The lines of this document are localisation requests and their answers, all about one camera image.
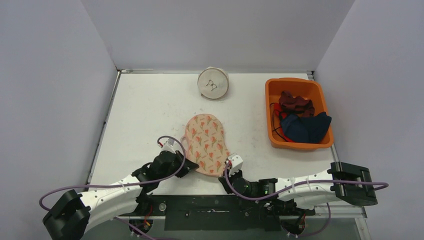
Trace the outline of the floral mesh laundry bag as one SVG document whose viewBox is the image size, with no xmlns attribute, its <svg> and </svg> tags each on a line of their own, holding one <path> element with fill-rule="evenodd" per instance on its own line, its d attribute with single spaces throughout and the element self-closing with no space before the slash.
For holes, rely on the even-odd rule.
<svg viewBox="0 0 424 240">
<path fill-rule="evenodd" d="M 198 164 L 198 173 L 219 177 L 230 151 L 225 143 L 223 124 L 212 114 L 198 114 L 185 125 L 182 137 L 187 143 L 187 158 Z"/>
</svg>

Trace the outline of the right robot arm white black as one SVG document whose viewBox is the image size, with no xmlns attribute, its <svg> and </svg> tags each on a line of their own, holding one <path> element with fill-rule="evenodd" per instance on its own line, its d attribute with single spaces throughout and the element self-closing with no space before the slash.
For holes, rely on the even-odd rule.
<svg viewBox="0 0 424 240">
<path fill-rule="evenodd" d="M 266 178 L 248 181 L 240 164 L 230 164 L 218 178 L 228 194 L 253 202 L 283 202 L 290 215 L 301 209 L 313 210 L 316 205 L 344 201 L 353 206 L 378 204 L 378 183 L 372 181 L 370 170 L 346 162 L 332 162 L 330 168 L 315 174 L 291 178 Z"/>
</svg>

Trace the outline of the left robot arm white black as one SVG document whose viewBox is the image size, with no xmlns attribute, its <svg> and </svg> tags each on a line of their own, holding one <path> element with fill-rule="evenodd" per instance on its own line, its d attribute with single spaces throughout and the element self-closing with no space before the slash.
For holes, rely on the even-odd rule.
<svg viewBox="0 0 424 240">
<path fill-rule="evenodd" d="M 163 150 L 144 164 L 110 185 L 90 186 L 89 191 L 68 189 L 42 219 L 53 240 L 79 240 L 93 227 L 114 217 L 135 213 L 144 215 L 150 206 L 148 193 L 164 179 L 182 178 L 199 168 L 180 151 Z"/>
</svg>

